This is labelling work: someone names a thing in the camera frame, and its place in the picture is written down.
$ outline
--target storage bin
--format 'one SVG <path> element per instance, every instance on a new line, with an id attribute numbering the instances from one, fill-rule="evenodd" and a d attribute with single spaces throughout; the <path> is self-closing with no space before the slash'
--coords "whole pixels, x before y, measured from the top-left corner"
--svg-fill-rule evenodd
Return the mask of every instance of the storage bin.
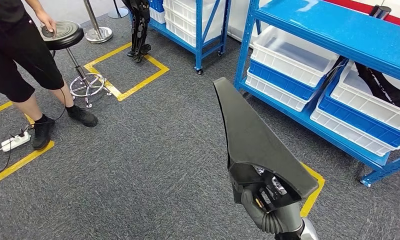
<path id="1" fill-rule="evenodd" d="M 400 147 L 400 130 L 330 97 L 337 83 L 338 81 L 335 79 L 328 85 L 321 97 L 319 109 L 394 148 Z"/>
<path id="2" fill-rule="evenodd" d="M 390 151 L 400 148 L 400 146 L 393 147 L 335 116 L 322 111 L 318 107 L 312 112 L 310 119 L 380 157 Z"/>
<path id="3" fill-rule="evenodd" d="M 180 39 L 184 40 L 186 43 L 189 45 L 196 47 L 196 34 L 192 34 L 191 32 L 187 32 L 186 30 L 182 29 L 178 25 L 176 25 L 174 22 L 170 21 L 168 18 L 165 16 L 165 21 L 166 21 L 166 28 L 171 31 L 173 34 L 178 36 Z M 221 28 L 217 28 L 214 31 L 210 31 L 207 34 L 207 37 L 205 41 L 209 41 L 213 38 L 218 37 L 221 35 Z"/>
<path id="4" fill-rule="evenodd" d="M 400 87 L 400 80 L 384 76 L 395 87 Z M 341 73 L 330 97 L 400 131 L 400 107 L 373 96 L 353 61 Z"/>
<path id="5" fill-rule="evenodd" d="M 273 26 L 253 43 L 251 59 L 315 88 L 338 55 Z"/>
<path id="6" fill-rule="evenodd" d="M 165 12 L 158 12 L 154 10 L 153 8 L 150 8 L 150 17 L 154 20 L 156 20 L 160 24 L 164 24 L 165 21 Z"/>
<path id="7" fill-rule="evenodd" d="M 165 17 L 168 19 L 168 22 L 172 22 L 173 24 L 177 25 L 179 28 L 183 29 L 184 31 L 186 31 L 191 35 L 195 36 L 197 34 L 196 22 L 184 19 L 183 16 L 179 15 L 173 10 L 170 10 L 167 7 L 164 7 L 164 12 L 165 12 Z M 221 28 L 224 19 L 224 11 L 216 12 L 214 17 L 215 18 L 213 19 L 212 24 L 210 25 L 209 31 L 207 33 L 208 37 L 210 35 L 209 39 L 215 38 L 221 34 Z M 203 20 L 201 24 L 202 27 L 201 34 L 205 33 L 208 21 L 209 18 Z"/>
<path id="8" fill-rule="evenodd" d="M 154 9 L 158 13 L 164 12 L 165 9 L 163 8 L 163 0 L 150 0 L 150 9 Z"/>
<path id="9" fill-rule="evenodd" d="M 257 91 L 271 97 L 284 105 L 301 112 L 305 105 L 309 102 L 308 100 L 303 100 L 275 85 L 269 83 L 258 76 L 253 75 L 250 70 L 247 71 L 247 79 L 245 84 L 256 89 Z"/>
<path id="10" fill-rule="evenodd" d="M 203 12 L 202 12 L 202 22 L 209 20 L 213 8 L 215 6 L 216 0 L 203 0 Z M 174 13 L 180 15 L 183 19 L 196 24 L 197 19 L 197 4 L 196 0 L 164 0 L 163 6 L 172 10 Z M 225 1 L 221 0 L 219 6 L 216 10 L 216 14 L 224 10 Z"/>
<path id="11" fill-rule="evenodd" d="M 311 87 L 253 59 L 250 60 L 249 71 L 253 75 L 258 76 L 259 78 L 266 80 L 267 82 L 280 87 L 303 100 L 309 100 L 313 97 L 325 80 L 325 78 L 322 77 L 315 87 Z"/>

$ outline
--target hand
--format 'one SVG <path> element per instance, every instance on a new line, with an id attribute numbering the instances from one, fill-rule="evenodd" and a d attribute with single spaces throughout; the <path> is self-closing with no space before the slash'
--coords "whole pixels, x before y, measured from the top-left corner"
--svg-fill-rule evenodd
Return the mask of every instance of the hand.
<path id="1" fill-rule="evenodd" d="M 36 12 L 36 17 L 43 23 L 49 32 L 56 34 L 56 22 L 45 12 Z"/>

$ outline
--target blue metal shelf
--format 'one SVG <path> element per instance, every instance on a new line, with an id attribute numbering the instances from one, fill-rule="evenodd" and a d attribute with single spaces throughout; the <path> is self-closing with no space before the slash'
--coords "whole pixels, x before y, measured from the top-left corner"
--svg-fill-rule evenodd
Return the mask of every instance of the blue metal shelf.
<path id="1" fill-rule="evenodd" d="M 221 1 L 225 1 L 225 12 L 223 15 L 223 26 L 222 26 L 222 33 L 220 36 L 213 38 L 209 41 L 205 41 L 205 38 L 209 32 L 209 28 L 211 26 L 211 23 L 215 17 L 216 10 L 218 9 L 219 3 Z M 220 55 L 225 53 L 225 46 L 227 44 L 227 32 L 228 32 L 228 18 L 230 16 L 230 9 L 231 9 L 231 1 L 232 0 L 216 0 L 216 3 L 214 5 L 212 14 L 210 16 L 210 19 L 207 22 L 206 28 L 204 33 L 202 33 L 202 21 L 203 21 L 203 1 L 202 0 L 196 0 L 196 47 L 191 46 L 175 34 L 173 34 L 171 31 L 169 31 L 166 28 L 166 23 L 160 24 L 154 19 L 150 19 L 149 26 L 152 27 L 154 30 L 158 31 L 165 37 L 171 39 L 174 41 L 176 44 L 180 45 L 181 47 L 187 49 L 191 53 L 195 55 L 195 67 L 197 71 L 199 71 L 199 74 L 202 71 L 202 60 L 210 55 L 211 53 L 215 52 L 216 50 L 219 50 L 218 53 Z M 211 43 L 217 41 L 220 39 L 219 43 L 208 49 L 206 52 L 203 52 L 203 49 L 210 45 Z"/>
<path id="2" fill-rule="evenodd" d="M 246 85 L 243 73 L 254 23 L 266 22 L 279 29 L 355 60 L 400 80 L 400 26 L 339 7 L 325 1 L 273 0 L 259 8 L 250 0 L 234 86 L 244 89 L 278 109 L 309 130 L 373 169 L 361 182 L 372 183 L 400 171 L 400 158 L 388 162 L 389 153 L 380 157 L 350 142 L 310 119 L 322 90 L 297 112 Z"/>
<path id="3" fill-rule="evenodd" d="M 385 156 L 378 156 L 374 153 L 362 148 L 351 141 L 345 139 L 344 137 L 335 134 L 331 130 L 325 128 L 324 126 L 312 121 L 310 116 L 314 111 L 320 94 L 316 94 L 316 96 L 304 107 L 303 111 L 298 112 L 281 102 L 268 97 L 267 95 L 263 94 L 260 91 L 250 87 L 249 85 L 245 84 L 246 78 L 243 79 L 242 83 L 240 84 L 241 88 L 245 91 L 249 92 L 256 98 L 264 101 L 271 107 L 279 110 L 280 112 L 284 113 L 285 115 L 289 116 L 299 124 L 303 125 L 304 127 L 308 128 L 312 132 L 318 134 L 323 139 L 327 140 L 328 142 L 332 143 L 333 145 L 339 147 L 341 150 L 345 151 L 346 153 L 350 154 L 354 158 L 361 159 L 362 162 L 375 170 L 382 169 L 389 157 L 389 154 Z"/>
<path id="4" fill-rule="evenodd" d="M 321 0 L 274 0 L 254 16 L 400 80 L 398 25 Z"/>

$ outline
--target sock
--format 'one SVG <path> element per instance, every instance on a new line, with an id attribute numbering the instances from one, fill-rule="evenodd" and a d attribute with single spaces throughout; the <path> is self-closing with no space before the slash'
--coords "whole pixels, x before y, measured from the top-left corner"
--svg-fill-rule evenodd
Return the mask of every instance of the sock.
<path id="1" fill-rule="evenodd" d="M 66 111 L 68 113 L 71 113 L 71 112 L 75 111 L 76 109 L 77 109 L 76 105 L 73 105 L 73 106 L 70 106 L 70 107 L 66 107 Z"/>
<path id="2" fill-rule="evenodd" d="M 45 122 L 47 122 L 49 120 L 49 118 L 46 116 L 46 115 L 42 115 L 42 117 L 40 118 L 40 119 L 38 119 L 38 120 L 36 120 L 35 121 L 35 123 L 36 124 L 42 124 L 42 123 L 45 123 Z"/>

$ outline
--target red stripe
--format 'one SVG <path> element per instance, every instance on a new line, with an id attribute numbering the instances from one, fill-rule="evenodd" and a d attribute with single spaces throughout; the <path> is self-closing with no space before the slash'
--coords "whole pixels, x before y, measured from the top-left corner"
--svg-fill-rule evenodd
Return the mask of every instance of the red stripe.
<path id="1" fill-rule="evenodd" d="M 369 14 L 373 9 L 373 6 L 371 6 L 371 5 L 367 5 L 367 4 L 360 3 L 357 1 L 353 1 L 353 0 L 324 0 L 324 1 L 332 3 L 332 4 L 337 4 L 339 6 L 342 6 L 342 7 L 348 8 L 348 9 L 352 9 L 352 10 L 355 10 L 358 12 L 362 12 L 365 14 Z M 385 18 L 385 20 L 387 22 L 390 22 L 390 23 L 400 26 L 400 18 L 398 18 L 398 17 L 389 15 Z"/>

